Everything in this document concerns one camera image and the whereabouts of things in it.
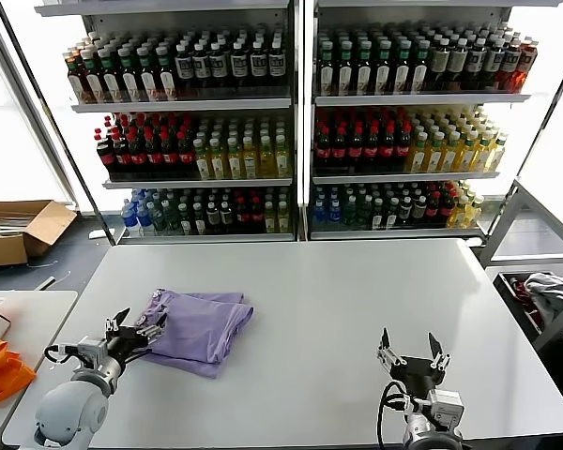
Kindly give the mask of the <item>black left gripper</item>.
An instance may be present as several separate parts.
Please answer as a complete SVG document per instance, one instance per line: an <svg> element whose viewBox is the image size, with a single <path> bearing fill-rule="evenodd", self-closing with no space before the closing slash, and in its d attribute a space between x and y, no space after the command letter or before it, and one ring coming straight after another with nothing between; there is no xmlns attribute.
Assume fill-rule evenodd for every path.
<svg viewBox="0 0 563 450"><path fill-rule="evenodd" d="M160 336L164 331L167 314L160 315L153 323L142 316L133 327L119 326L127 318L130 308L117 312L105 321L107 354L116 361L130 361L141 349L149 345L147 336Z"/></svg>

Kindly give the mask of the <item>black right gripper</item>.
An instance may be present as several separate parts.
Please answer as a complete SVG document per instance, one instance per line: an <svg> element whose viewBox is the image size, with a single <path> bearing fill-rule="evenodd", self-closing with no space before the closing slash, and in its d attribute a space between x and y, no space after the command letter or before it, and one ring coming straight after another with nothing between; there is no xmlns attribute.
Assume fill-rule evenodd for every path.
<svg viewBox="0 0 563 450"><path fill-rule="evenodd" d="M445 378L445 371L450 362L450 354L443 351L441 343L433 333L428 334L433 361L423 358L403 358L390 346L386 327L380 337L377 359L383 367L392 367L390 377L402 382L407 389L433 389Z"/></svg>

